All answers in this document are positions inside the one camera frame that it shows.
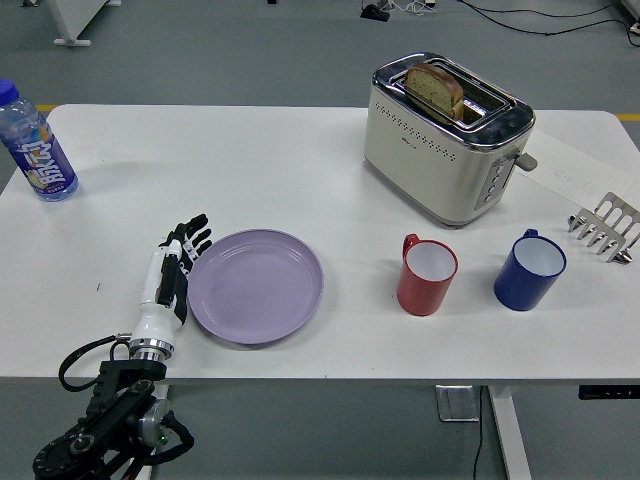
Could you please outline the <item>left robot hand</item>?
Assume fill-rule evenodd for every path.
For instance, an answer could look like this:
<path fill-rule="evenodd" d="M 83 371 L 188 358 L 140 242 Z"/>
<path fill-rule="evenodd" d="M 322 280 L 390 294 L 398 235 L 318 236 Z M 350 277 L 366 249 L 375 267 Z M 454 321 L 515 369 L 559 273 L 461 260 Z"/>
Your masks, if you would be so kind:
<path fill-rule="evenodd" d="M 208 217 L 178 224 L 151 257 L 140 302 L 141 319 L 129 342 L 134 358 L 169 358 L 188 313 L 187 288 L 196 260 L 211 247 Z"/>

